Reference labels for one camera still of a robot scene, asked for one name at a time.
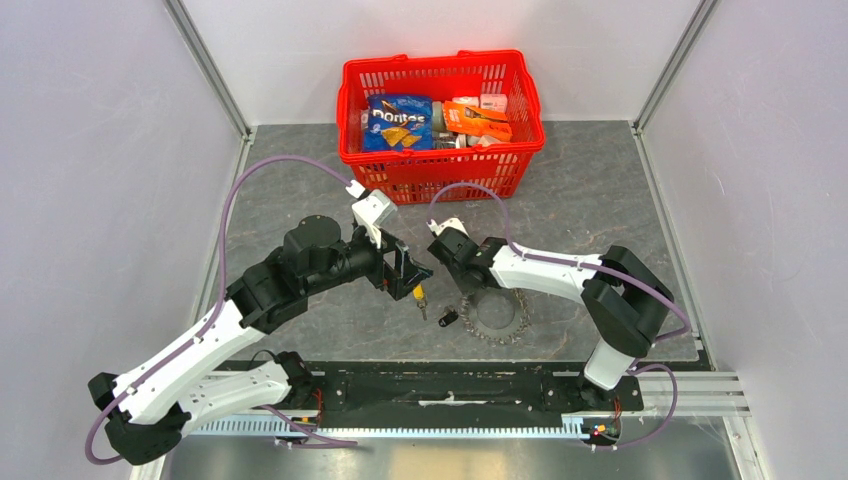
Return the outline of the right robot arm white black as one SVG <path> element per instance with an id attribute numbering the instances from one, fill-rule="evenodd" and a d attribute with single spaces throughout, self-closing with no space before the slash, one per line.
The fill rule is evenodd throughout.
<path id="1" fill-rule="evenodd" d="M 433 225 L 429 252 L 465 294 L 523 289 L 583 305 L 600 339 L 577 382 L 579 400 L 601 409 L 618 384 L 658 340 L 674 308 L 670 290 L 629 249 L 614 245 L 601 255 L 534 250 L 506 238 L 474 242 L 461 226 Z"/>

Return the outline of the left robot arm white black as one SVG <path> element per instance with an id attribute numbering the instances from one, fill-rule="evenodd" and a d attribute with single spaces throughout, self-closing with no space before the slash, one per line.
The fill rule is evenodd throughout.
<path id="1" fill-rule="evenodd" d="M 281 402 L 295 409 L 307 405 L 314 383 L 295 352 L 223 379 L 209 376 L 233 354 L 304 314 L 314 295 L 365 278 L 401 300 L 432 276 L 403 241 L 379 233 L 375 241 L 358 225 L 345 241 L 334 219 L 302 219 L 280 247 L 226 288 L 222 304 L 153 358 L 121 375 L 93 377 L 88 388 L 101 411 L 95 426 L 105 431 L 117 459 L 143 465 L 233 413 Z"/>

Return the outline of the yellow tag key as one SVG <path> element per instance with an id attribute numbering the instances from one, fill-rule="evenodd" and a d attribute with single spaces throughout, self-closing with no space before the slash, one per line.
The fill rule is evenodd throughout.
<path id="1" fill-rule="evenodd" d="M 413 289 L 412 295 L 413 295 L 413 297 L 416 301 L 416 306 L 421 313 L 422 319 L 424 321 L 426 321 L 428 319 L 428 316 L 427 316 L 428 300 L 427 300 L 427 295 L 426 295 L 426 292 L 423 288 L 423 285 L 422 284 L 417 285 Z"/>

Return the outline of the metal disc with keyrings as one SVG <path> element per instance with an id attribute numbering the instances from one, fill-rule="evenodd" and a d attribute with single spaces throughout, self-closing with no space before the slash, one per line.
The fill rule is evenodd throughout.
<path id="1" fill-rule="evenodd" d="M 501 345 L 516 343 L 530 326 L 521 289 L 486 289 L 461 299 L 459 319 L 473 336 Z"/>

